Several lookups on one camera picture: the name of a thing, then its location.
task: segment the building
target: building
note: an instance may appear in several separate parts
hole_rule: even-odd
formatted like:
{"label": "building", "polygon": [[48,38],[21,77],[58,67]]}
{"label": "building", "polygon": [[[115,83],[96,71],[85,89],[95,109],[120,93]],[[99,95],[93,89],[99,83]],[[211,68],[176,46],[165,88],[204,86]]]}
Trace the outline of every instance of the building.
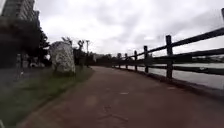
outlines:
{"label": "building", "polygon": [[39,14],[40,14],[39,11],[32,11],[32,13],[29,17],[29,20],[30,21],[38,21],[39,20]]}
{"label": "building", "polygon": [[33,14],[34,0],[6,0],[2,16],[29,20]]}

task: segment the greenery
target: greenery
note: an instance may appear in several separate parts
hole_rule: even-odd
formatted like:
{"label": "greenery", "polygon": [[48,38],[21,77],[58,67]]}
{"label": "greenery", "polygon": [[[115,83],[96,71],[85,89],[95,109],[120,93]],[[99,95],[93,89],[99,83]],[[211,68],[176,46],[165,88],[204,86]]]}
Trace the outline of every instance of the greenery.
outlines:
{"label": "greenery", "polygon": [[89,78],[90,68],[76,68],[76,76],[53,74],[43,70],[38,78],[20,83],[6,94],[0,94],[0,119],[6,126],[16,126],[29,113]]}

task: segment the wooden fence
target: wooden fence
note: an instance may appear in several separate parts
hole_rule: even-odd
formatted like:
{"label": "wooden fence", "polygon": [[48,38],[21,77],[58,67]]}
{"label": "wooden fence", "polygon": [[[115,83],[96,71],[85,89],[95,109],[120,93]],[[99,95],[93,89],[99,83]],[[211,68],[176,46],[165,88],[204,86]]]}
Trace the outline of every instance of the wooden fence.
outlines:
{"label": "wooden fence", "polygon": [[[165,69],[166,77],[168,79],[173,79],[173,70],[214,74],[214,75],[224,75],[224,69],[174,66],[174,64],[178,62],[188,63],[188,64],[192,63],[193,57],[224,54],[224,48],[188,52],[188,53],[181,53],[181,54],[173,54],[174,47],[187,45],[197,41],[211,39],[211,38],[215,38],[215,37],[219,37],[223,35],[224,35],[224,27],[201,34],[201,35],[190,37],[181,41],[177,41],[177,42],[172,42],[171,35],[167,35],[166,45],[155,48],[155,49],[151,49],[151,50],[148,50],[148,47],[144,46],[144,52],[137,53],[137,51],[134,51],[133,56],[128,56],[128,54],[125,54],[125,57],[118,58],[115,62],[113,62],[112,67],[121,68],[122,65],[125,65],[125,68],[128,69],[128,66],[134,66],[134,71],[138,71],[138,67],[144,67],[145,68],[144,72],[147,74],[150,73],[149,68]],[[150,53],[161,51],[161,50],[166,50],[167,56],[149,57]],[[138,57],[142,55],[144,55],[144,58],[138,59]],[[166,66],[155,66],[154,64],[166,64]]]}

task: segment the water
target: water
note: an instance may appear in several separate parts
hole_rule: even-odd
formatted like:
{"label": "water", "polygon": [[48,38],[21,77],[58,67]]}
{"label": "water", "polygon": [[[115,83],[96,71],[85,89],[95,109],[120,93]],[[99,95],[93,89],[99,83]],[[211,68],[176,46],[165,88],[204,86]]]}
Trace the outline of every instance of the water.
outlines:
{"label": "water", "polygon": [[[215,63],[215,64],[175,64],[175,66],[184,66],[184,67],[207,67],[207,68],[224,68],[224,63]],[[134,70],[133,66],[128,66],[129,69]],[[144,67],[138,67],[139,71],[144,71]],[[149,68],[150,73],[158,74],[165,76],[166,70],[164,69],[152,69]],[[193,72],[184,72],[184,71],[173,71],[173,78],[184,80],[192,83],[202,84],[211,88],[224,89],[224,76],[220,75],[208,75],[203,73],[193,73]]]}

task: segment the path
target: path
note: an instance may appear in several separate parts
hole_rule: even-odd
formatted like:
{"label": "path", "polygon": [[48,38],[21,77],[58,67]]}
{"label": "path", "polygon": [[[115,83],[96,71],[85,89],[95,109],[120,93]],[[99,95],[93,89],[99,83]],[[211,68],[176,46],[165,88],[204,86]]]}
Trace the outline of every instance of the path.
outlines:
{"label": "path", "polygon": [[20,128],[223,128],[224,104],[109,68],[70,90]]}

